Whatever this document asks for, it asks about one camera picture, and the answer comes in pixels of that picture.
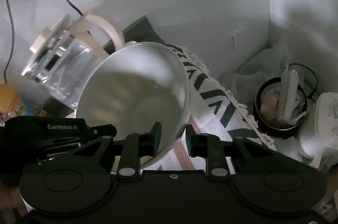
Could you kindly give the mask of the white Sweet printed plate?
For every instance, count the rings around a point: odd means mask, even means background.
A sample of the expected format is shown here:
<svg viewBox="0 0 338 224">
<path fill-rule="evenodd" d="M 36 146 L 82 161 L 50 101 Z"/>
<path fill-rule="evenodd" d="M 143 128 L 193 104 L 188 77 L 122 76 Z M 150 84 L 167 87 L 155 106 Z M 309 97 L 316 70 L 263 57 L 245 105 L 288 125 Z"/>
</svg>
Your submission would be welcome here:
<svg viewBox="0 0 338 224">
<path fill-rule="evenodd" d="M 124 47 L 106 58 L 87 80 L 76 117 L 90 127 L 112 124 L 117 140 L 148 133 L 162 125 L 158 154 L 141 160 L 148 168 L 160 161 L 183 135 L 189 119 L 190 83 L 178 54 L 152 42 Z"/>
</svg>

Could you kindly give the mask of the patterned white table cloth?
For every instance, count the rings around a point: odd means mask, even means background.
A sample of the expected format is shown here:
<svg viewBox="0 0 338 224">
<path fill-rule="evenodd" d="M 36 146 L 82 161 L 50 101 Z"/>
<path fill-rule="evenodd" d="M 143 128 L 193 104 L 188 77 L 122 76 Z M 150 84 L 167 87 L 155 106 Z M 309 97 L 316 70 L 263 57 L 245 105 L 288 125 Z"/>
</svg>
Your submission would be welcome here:
<svg viewBox="0 0 338 224">
<path fill-rule="evenodd" d="M 247 113 L 245 106 L 236 102 L 230 92 L 209 76 L 204 64 L 187 47 L 165 44 L 146 17 L 133 22 L 123 34 L 129 46 L 152 42 L 171 47 L 178 54 L 190 83 L 190 115 L 186 125 L 193 125 L 198 133 L 217 135 L 223 141 L 231 141 L 239 136 L 274 148 L 273 140 L 258 131 L 256 121 Z M 158 166 L 175 170 L 200 168 L 202 163 L 200 159 L 188 157 L 187 146 L 182 135 L 173 148 L 148 169 L 155 169 Z"/>
</svg>

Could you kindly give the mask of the black round trash bin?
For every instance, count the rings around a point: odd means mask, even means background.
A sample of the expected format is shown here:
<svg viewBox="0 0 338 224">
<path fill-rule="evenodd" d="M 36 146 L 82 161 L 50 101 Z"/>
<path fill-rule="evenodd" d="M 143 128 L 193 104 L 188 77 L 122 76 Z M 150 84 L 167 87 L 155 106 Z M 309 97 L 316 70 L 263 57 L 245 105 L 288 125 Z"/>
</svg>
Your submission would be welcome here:
<svg viewBox="0 0 338 224">
<path fill-rule="evenodd" d="M 296 136 L 310 102 L 315 101 L 318 85 L 316 73 L 299 63 L 286 66 L 279 77 L 266 81 L 253 106 L 259 130 L 279 139 Z"/>
</svg>

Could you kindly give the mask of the glass electric kettle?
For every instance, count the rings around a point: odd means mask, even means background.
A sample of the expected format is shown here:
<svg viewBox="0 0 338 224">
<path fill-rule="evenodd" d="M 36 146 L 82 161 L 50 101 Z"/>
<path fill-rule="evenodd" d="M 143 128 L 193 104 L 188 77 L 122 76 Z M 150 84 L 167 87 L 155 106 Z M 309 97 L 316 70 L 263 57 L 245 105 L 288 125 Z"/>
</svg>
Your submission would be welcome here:
<svg viewBox="0 0 338 224">
<path fill-rule="evenodd" d="M 91 12 L 77 20 L 65 15 L 53 27 L 45 28 L 31 45 L 31 56 L 21 75 L 75 109 L 86 81 L 109 57 L 89 33 L 95 27 L 108 34 L 115 50 L 125 46 L 123 33 L 113 21 Z"/>
</svg>

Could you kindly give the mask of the white plastic appliance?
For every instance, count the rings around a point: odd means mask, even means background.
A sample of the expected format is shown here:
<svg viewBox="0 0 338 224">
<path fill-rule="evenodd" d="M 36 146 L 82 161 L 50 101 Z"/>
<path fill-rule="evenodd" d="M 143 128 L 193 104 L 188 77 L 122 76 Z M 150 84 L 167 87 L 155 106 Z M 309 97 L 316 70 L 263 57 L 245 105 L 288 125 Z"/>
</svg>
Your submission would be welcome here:
<svg viewBox="0 0 338 224">
<path fill-rule="evenodd" d="M 300 154 L 319 168 L 321 160 L 337 154 L 337 93 L 321 94 L 301 123 Z"/>
</svg>

